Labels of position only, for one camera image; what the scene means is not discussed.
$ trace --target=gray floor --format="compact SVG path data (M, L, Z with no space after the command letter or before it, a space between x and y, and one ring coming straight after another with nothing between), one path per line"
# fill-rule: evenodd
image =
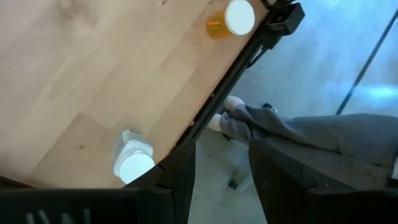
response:
M291 36L247 70L231 95L250 105L271 103L286 117L335 114L384 29L396 0L301 0L306 18ZM398 24L347 104L346 113L398 116ZM190 223L265 223L254 186L228 188L247 164L247 147L206 130L197 143Z

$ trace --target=person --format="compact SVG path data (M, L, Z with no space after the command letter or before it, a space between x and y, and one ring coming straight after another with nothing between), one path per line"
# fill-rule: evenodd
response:
M398 179L398 118L347 114L283 118L275 108L256 108L236 96L224 101L208 127L249 145L273 141L304 164L357 189L395 185Z

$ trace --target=wooden desk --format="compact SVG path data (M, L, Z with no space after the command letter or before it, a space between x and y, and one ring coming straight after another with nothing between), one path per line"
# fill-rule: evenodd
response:
M100 2L72 18L53 0L0 2L0 175L123 186L119 133L141 133L159 162L250 38L208 37L206 18L228 0ZM258 25L266 9L250 2Z

